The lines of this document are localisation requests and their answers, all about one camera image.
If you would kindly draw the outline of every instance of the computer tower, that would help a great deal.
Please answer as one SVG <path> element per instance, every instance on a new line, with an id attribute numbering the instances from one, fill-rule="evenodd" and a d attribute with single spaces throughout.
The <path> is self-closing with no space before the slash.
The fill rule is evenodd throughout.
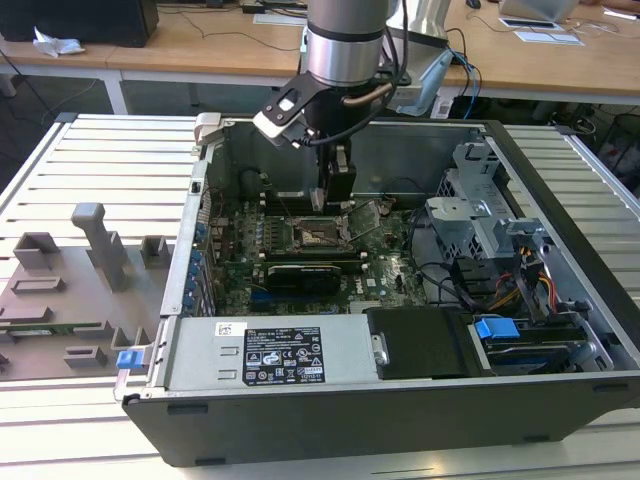
<path id="1" fill-rule="evenodd" d="M 157 25 L 153 0 L 0 0 L 0 33 L 10 42 L 32 40 L 37 27 L 82 43 L 144 47 Z"/>

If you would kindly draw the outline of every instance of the white paper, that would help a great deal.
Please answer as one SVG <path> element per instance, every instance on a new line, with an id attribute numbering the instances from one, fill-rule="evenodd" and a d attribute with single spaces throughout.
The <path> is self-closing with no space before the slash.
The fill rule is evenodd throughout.
<path id="1" fill-rule="evenodd" d="M 33 31 L 36 34 L 33 46 L 41 53 L 58 58 L 59 55 L 84 52 L 84 48 L 82 48 L 78 40 L 73 38 L 59 40 L 39 32 L 35 27 L 33 27 Z"/>
<path id="2" fill-rule="evenodd" d="M 253 16 L 253 23 L 257 25 L 289 25 L 304 27 L 307 24 L 306 18 L 287 17 L 275 13 L 256 13 Z"/>
<path id="3" fill-rule="evenodd" d="M 523 42 L 555 43 L 559 45 L 584 45 L 575 35 L 557 33 L 514 32 Z"/>

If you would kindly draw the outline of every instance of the desk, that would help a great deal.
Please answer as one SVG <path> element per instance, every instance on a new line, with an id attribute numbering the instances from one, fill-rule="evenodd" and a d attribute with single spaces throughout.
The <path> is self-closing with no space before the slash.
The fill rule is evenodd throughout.
<path id="1" fill-rule="evenodd" d="M 178 12 L 177 8 L 161 8 Z M 239 34 L 201 33 L 181 14 L 160 13 L 156 32 L 145 48 L 83 45 L 87 52 L 52 58 L 28 42 L 0 40 L 0 48 L 25 75 L 97 78 L 105 83 L 113 112 L 128 113 L 123 80 L 210 83 L 220 85 L 282 86 L 295 75 L 302 28 L 256 25 L 253 15 L 231 12 L 185 13 L 205 34 L 241 32 L 269 48 Z M 14 73 L 0 59 L 0 74 Z"/>
<path id="2" fill-rule="evenodd" d="M 482 2 L 472 10 L 452 2 L 446 28 L 460 28 L 467 40 L 470 61 L 482 72 L 481 95 L 491 98 L 640 105 L 640 25 L 603 14 L 602 7 L 578 6 L 565 28 L 585 19 L 617 26 L 624 38 L 590 27 L 579 30 L 584 46 L 525 43 L 498 20 L 498 6 Z M 452 47 L 462 51 L 457 32 L 450 33 Z M 440 101 L 452 100 L 465 83 L 462 67 L 449 70 Z"/>
<path id="3" fill-rule="evenodd" d="M 600 7 L 579 6 L 573 17 L 608 22 L 617 25 L 623 35 L 640 36 L 640 26 L 605 17 L 602 12 Z M 507 28 L 497 20 L 496 5 L 484 1 L 480 10 L 471 10 L 462 1 L 451 4 L 446 26 L 465 32 L 469 58 L 484 77 L 483 96 L 640 104 L 640 39 L 602 33 L 597 38 L 581 35 L 582 47 L 524 43 L 511 32 L 496 33 L 480 20 L 466 18 L 469 13 L 496 29 Z M 284 49 L 295 49 L 300 43 L 300 27 L 255 25 L 253 17 L 240 10 L 184 15 L 205 34 L 242 32 Z M 451 42 L 461 49 L 457 33 L 451 33 Z M 0 48 L 27 75 L 99 78 L 117 114 L 128 111 L 120 85 L 123 80 L 282 86 L 298 64 L 296 51 L 275 50 L 242 35 L 203 39 L 178 13 L 160 13 L 158 29 L 142 49 L 87 45 L 84 54 L 54 59 L 38 53 L 30 43 L 0 42 Z M 12 73 L 11 67 L 0 63 L 2 73 Z M 462 68 L 451 68 L 436 106 L 450 104 L 464 82 Z"/>

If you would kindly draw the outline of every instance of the warning label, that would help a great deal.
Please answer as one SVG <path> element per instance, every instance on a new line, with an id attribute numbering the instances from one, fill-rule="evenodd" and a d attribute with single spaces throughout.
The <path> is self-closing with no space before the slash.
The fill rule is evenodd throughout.
<path id="1" fill-rule="evenodd" d="M 250 387 L 323 383 L 320 328 L 246 330 L 242 381 Z"/>

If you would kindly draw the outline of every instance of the motherboard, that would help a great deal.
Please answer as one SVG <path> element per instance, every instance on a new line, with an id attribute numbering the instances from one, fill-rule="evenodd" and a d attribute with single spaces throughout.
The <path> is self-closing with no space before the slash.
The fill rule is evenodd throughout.
<path id="1" fill-rule="evenodd" d="M 428 303 L 407 256 L 412 210 L 369 199 L 341 215 L 318 216 L 296 215 L 300 209 L 289 205 L 213 195 L 200 248 L 215 315 L 362 313 Z"/>

